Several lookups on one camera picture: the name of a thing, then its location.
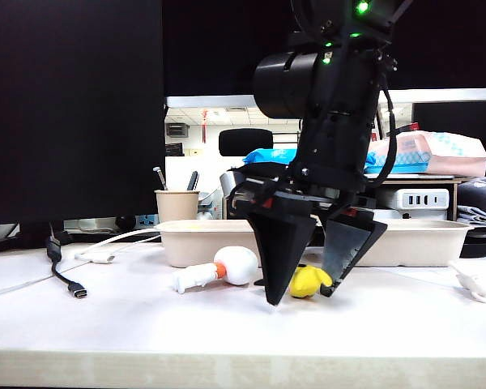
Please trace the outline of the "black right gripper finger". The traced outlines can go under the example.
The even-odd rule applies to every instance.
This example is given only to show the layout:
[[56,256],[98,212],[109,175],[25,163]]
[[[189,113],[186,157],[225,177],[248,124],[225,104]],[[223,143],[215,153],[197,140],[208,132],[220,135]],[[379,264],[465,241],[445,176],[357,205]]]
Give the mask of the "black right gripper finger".
[[262,264],[266,300],[280,303],[316,221],[307,201],[269,198],[264,204],[250,205],[247,220],[254,230]]
[[386,230],[387,224],[373,220],[373,213],[341,214],[328,220],[322,270],[330,276],[332,285],[321,286],[321,295],[330,297]]

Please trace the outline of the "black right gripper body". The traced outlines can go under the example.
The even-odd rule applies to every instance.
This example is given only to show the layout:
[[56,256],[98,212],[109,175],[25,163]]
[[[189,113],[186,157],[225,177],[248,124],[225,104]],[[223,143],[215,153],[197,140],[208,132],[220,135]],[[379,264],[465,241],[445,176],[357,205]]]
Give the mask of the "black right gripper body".
[[310,202],[311,217],[322,220],[372,213],[359,196],[369,184],[364,163],[371,124],[343,115],[309,119],[295,150],[251,152],[230,171],[236,183],[227,195],[228,214],[247,219],[251,204],[273,197]]

